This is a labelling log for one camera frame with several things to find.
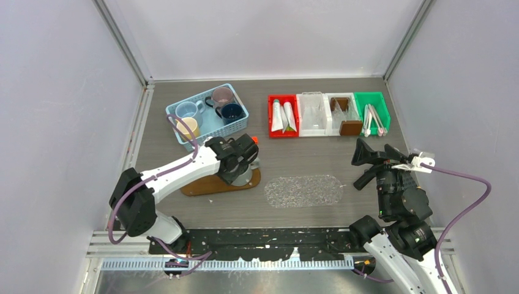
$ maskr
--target toothpaste tube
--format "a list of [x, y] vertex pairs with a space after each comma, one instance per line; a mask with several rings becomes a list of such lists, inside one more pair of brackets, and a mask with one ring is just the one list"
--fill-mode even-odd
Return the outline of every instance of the toothpaste tube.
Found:
[[288, 127], [288, 119], [286, 118], [286, 114], [285, 114], [285, 108], [284, 107], [281, 107], [281, 120], [283, 121], [283, 134], [285, 133], [286, 131], [286, 128]]
[[275, 99], [272, 103], [272, 132], [283, 129], [283, 118], [281, 116], [281, 104]]
[[288, 127], [297, 132], [296, 119], [294, 118], [292, 104], [290, 104], [290, 102], [287, 101], [285, 102], [285, 104], [283, 104], [283, 108], [285, 109], [286, 118], [288, 119]]

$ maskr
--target dark blue mug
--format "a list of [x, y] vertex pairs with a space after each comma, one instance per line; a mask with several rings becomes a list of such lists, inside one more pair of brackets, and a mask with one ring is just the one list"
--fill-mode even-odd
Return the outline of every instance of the dark blue mug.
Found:
[[223, 107], [217, 107], [214, 111], [216, 111], [216, 114], [223, 119], [225, 124], [233, 123], [238, 119], [245, 117], [243, 108], [236, 103], [229, 103]]

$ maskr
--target metal floor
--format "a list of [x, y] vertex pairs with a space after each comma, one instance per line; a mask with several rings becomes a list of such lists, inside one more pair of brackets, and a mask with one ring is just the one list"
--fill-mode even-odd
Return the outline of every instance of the metal floor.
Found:
[[158, 272], [102, 273], [96, 294], [368, 294], [401, 293], [395, 283], [380, 284], [352, 271], [232, 271], [193, 273], [168, 280]]

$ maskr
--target white wall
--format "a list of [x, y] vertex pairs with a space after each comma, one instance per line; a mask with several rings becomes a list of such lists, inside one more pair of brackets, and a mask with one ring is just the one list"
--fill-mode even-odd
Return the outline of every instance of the white wall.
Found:
[[77, 293], [141, 86], [91, 0], [0, 4], [0, 293]]
[[421, 3], [107, 1], [156, 80], [381, 76]]
[[[467, 293], [517, 293], [519, 2], [437, 1], [390, 79], [410, 148], [489, 179], [493, 192], [453, 229]], [[484, 186], [419, 175], [446, 225]]]

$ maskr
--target green tray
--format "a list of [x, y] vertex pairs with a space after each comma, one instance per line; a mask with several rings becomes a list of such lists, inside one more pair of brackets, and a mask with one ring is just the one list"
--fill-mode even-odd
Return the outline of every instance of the green tray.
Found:
[[[378, 113], [382, 125], [387, 129], [387, 131], [389, 131], [391, 116], [389, 116], [389, 111], [387, 111], [386, 101], [384, 100], [382, 92], [355, 92], [353, 95], [355, 96], [355, 103], [359, 110], [360, 120], [364, 121], [364, 107], [366, 104], [371, 104]], [[371, 136], [377, 135], [376, 123], [374, 121], [372, 121], [372, 127], [370, 130]]]

